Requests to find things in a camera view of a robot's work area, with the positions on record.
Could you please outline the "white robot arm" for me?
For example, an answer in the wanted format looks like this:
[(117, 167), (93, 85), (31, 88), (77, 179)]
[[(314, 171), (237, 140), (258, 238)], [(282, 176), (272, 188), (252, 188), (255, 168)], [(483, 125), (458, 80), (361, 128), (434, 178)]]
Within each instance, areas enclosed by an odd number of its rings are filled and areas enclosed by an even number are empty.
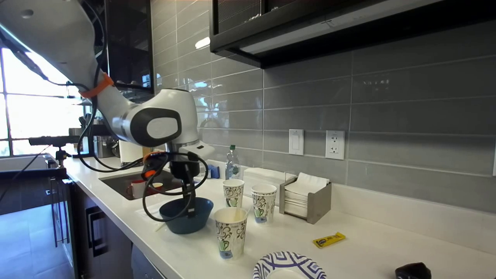
[(164, 161), (182, 182), (182, 213), (193, 213), (193, 170), (199, 157), (182, 147), (199, 147), (196, 106), (189, 91), (161, 89), (136, 103), (122, 95), (97, 64), (94, 27), (77, 0), (1, 0), (0, 24), (7, 43), (43, 55), (103, 114), (111, 131), (142, 147), (167, 144)]

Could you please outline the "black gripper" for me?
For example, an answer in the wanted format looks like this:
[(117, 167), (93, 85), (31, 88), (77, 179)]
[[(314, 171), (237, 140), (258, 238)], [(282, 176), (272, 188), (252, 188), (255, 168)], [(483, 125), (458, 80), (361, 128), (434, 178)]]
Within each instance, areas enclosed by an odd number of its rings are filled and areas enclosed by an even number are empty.
[(195, 198), (190, 195), (195, 190), (193, 176), (199, 171), (199, 157), (192, 151), (186, 151), (186, 153), (173, 151), (168, 161), (168, 168), (175, 178), (179, 178), (182, 181), (181, 195), (187, 198), (184, 212), (187, 216), (193, 216)]

